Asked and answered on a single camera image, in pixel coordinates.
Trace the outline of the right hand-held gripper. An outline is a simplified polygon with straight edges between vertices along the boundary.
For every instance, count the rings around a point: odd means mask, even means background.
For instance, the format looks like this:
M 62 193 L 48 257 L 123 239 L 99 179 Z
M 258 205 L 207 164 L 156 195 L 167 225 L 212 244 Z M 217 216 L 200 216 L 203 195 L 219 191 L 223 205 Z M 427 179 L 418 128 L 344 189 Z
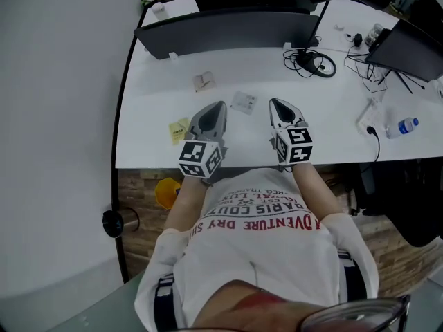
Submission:
M 274 128 L 273 148 L 278 156 L 278 165 L 288 168 L 308 163 L 314 142 L 301 110 L 285 100 L 271 98 L 269 115 Z

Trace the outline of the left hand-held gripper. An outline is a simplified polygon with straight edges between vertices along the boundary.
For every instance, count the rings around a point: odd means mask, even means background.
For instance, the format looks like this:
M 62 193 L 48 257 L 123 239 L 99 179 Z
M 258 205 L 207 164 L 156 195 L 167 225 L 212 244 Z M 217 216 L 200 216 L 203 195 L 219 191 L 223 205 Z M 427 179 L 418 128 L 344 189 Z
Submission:
M 228 151 L 222 139 L 226 122 L 227 106 L 223 101 L 205 106 L 192 117 L 178 161 L 184 176 L 198 178 L 209 186 L 220 180 Z

